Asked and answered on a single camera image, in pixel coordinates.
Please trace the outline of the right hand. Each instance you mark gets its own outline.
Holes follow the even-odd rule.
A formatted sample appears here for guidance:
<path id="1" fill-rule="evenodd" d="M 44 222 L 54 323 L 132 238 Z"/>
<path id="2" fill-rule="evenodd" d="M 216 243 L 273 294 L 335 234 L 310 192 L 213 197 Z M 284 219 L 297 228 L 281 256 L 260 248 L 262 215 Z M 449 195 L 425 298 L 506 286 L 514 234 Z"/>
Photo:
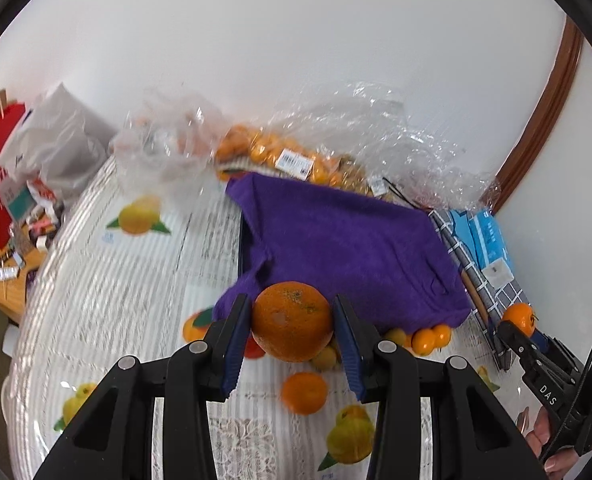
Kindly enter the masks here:
<path id="1" fill-rule="evenodd" d="M 544 446 L 550 441 L 550 419 L 545 408 L 540 408 L 532 430 L 526 440 L 536 456 L 539 456 Z M 543 468 L 550 480 L 561 480 L 579 461 L 580 456 L 574 448 L 565 448 L 546 460 Z"/>

